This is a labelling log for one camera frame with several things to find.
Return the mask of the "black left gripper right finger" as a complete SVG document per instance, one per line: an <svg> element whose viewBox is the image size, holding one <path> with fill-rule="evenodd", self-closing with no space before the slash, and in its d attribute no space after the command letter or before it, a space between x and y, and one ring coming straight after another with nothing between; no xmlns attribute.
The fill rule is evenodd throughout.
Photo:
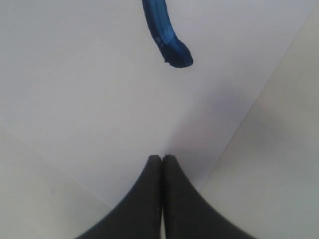
<svg viewBox="0 0 319 239"><path fill-rule="evenodd" d="M176 157L162 160L162 205L167 239L244 239L246 233L197 192Z"/></svg>

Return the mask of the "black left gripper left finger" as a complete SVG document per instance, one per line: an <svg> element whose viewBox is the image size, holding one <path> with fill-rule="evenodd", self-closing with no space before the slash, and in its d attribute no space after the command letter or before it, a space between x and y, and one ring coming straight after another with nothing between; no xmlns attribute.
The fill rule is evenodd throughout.
<svg viewBox="0 0 319 239"><path fill-rule="evenodd" d="M82 239L159 239L162 215L162 160L151 155L121 202Z"/></svg>

